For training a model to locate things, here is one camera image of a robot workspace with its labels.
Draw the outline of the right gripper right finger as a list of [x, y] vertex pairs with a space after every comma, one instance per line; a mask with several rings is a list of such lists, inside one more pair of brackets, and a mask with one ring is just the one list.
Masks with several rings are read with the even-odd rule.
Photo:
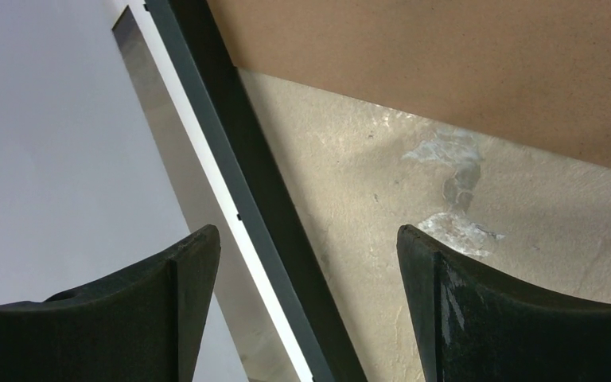
[[397, 254], [428, 381], [611, 381], [611, 304], [524, 282], [409, 224]]

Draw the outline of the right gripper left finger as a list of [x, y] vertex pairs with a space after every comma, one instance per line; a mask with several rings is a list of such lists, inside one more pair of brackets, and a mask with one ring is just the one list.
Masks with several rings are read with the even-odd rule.
[[190, 381], [220, 261], [207, 225], [42, 302], [0, 305], [0, 381]]

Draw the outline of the sunflower photo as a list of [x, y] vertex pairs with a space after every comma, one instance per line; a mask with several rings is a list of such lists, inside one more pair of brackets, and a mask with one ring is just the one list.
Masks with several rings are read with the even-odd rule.
[[237, 216], [191, 111], [170, 94], [174, 71], [143, 1], [109, 1], [115, 39], [185, 223], [220, 233], [220, 265], [198, 381], [311, 381], [313, 374]]

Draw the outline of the black picture frame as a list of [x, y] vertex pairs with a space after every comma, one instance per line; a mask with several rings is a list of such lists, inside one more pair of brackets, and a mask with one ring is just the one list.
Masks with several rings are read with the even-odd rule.
[[239, 71], [205, 1], [148, 1], [173, 64], [267, 278], [264, 301], [304, 381], [366, 376], [264, 138]]

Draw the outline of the brown backing board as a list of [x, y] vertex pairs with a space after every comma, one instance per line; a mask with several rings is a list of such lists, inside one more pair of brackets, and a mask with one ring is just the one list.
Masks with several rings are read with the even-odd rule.
[[611, 1], [212, 1], [234, 63], [611, 168]]

